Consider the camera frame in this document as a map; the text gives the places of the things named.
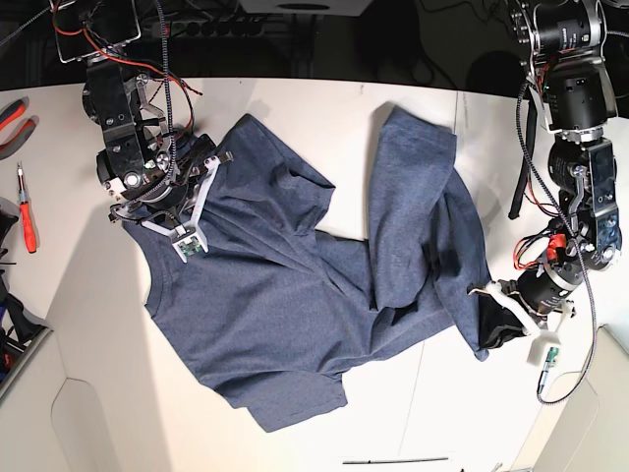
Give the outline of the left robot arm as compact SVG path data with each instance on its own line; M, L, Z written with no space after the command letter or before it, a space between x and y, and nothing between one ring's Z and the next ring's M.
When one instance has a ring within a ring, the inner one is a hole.
M480 345L495 349L539 335L589 271L620 256L622 236L612 143L603 135L617 114L603 58L609 31L599 1L506 4L512 28L526 46L525 81L516 112L523 161L509 218L529 198L548 216L546 227L513 251L520 276L482 289Z

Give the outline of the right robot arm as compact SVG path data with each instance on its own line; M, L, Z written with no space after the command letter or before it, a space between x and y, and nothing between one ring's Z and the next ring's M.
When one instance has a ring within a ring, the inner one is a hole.
M195 120L178 126L172 92L194 90L170 69L166 14L155 13L160 58L130 57L125 48L142 36L134 1L53 1L51 24L61 62L86 66L83 107L99 126L104 148L96 157L101 186L113 201L112 221L155 223L167 229L187 221L203 199L203 164L215 147L196 136Z

